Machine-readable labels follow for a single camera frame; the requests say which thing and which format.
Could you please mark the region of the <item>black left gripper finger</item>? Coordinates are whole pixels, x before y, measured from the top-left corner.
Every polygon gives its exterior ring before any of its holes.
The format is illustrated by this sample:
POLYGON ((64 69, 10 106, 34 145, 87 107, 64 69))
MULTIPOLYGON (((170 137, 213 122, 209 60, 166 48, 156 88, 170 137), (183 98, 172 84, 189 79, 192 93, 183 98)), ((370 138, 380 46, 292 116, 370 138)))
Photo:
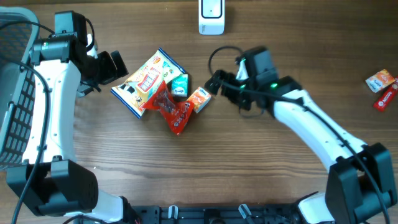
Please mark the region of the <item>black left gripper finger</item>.
POLYGON ((121 78, 128 75, 129 72, 119 51, 111 52, 111 57, 116 67, 116 76, 121 78))
POLYGON ((101 85, 107 85, 117 79, 117 66, 114 62, 114 57, 118 51, 107 52, 103 51, 98 54, 98 77, 97 81, 101 85))

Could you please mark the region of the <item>small orange box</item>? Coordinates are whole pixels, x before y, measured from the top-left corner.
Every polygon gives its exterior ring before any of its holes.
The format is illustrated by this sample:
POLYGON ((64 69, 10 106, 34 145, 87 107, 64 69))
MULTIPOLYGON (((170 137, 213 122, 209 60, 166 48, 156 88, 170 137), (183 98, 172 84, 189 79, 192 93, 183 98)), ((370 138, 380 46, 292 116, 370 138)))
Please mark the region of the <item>small orange box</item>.
POLYGON ((394 83, 395 78, 386 69, 383 69, 366 79, 365 82, 372 92, 377 93, 394 83))
POLYGON ((211 94, 200 86, 188 97, 188 101, 194 104, 193 110, 196 113, 199 113, 210 100, 211 94))

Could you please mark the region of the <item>blue yellow snack bag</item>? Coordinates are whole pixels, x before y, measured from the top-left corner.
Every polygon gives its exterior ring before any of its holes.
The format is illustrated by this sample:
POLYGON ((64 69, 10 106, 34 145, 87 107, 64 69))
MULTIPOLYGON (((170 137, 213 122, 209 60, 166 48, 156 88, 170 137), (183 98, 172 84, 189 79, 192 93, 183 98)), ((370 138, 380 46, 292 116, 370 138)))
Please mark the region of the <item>blue yellow snack bag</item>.
POLYGON ((124 83, 114 86, 111 93, 123 103, 135 117, 141 119, 145 112, 144 104, 157 91, 160 84, 171 82, 186 73, 166 51, 159 48, 124 83))

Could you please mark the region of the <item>small teal box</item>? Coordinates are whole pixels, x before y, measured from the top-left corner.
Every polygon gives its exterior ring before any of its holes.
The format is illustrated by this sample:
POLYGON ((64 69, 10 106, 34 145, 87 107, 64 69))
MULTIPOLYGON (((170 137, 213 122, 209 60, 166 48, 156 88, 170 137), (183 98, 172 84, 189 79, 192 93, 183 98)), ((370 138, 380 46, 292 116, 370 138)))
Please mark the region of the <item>small teal box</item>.
POLYGON ((176 97, 187 97, 188 95, 188 74, 181 74, 172 80, 171 94, 176 97))

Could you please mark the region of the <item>red candy bag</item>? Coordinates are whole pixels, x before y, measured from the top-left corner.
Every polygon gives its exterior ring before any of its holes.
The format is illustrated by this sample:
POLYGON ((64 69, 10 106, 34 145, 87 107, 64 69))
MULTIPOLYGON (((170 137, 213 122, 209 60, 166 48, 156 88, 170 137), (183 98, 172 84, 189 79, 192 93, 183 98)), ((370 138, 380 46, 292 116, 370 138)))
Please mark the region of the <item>red candy bag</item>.
POLYGON ((180 135, 194 108, 191 101, 174 101, 164 81, 161 82, 157 91, 144 103, 146 110, 157 110, 166 120, 170 130, 180 135))

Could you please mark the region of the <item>red chocolate wafer bar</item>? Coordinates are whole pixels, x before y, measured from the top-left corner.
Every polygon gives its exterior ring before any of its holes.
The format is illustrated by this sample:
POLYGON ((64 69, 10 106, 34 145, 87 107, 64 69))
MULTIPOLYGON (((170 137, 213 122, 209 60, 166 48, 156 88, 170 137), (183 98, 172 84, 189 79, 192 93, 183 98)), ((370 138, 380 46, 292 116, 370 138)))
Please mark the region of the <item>red chocolate wafer bar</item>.
POLYGON ((388 89, 384 92, 384 94, 378 99, 373 107, 378 111, 384 111, 388 104, 394 99, 397 94, 397 78, 395 78, 395 82, 392 83, 388 89))

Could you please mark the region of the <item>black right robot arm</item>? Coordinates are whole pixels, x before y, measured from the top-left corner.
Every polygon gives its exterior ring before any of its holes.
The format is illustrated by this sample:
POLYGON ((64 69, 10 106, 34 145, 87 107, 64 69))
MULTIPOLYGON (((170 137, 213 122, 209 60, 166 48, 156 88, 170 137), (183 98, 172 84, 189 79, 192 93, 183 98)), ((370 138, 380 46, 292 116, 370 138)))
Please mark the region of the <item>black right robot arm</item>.
POLYGON ((290 76, 280 77, 264 46, 241 50, 238 71, 210 70, 205 88, 241 110, 252 104, 290 128, 321 160, 328 179, 324 192, 301 198, 292 223, 367 223, 377 214, 390 222, 397 203, 390 152, 369 145, 331 119, 290 76))

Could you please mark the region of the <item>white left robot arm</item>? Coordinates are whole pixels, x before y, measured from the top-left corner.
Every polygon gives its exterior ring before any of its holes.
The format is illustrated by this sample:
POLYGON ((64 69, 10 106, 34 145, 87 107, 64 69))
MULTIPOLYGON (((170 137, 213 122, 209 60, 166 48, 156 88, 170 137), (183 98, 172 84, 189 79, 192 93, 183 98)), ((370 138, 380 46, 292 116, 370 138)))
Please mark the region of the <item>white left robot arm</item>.
POLYGON ((120 53, 97 53, 91 21, 64 11, 29 57, 23 69, 35 76, 32 127, 22 164, 7 170, 18 206, 68 222, 140 223, 126 198, 100 190, 94 173, 77 164, 73 146, 76 98, 127 75, 120 53))

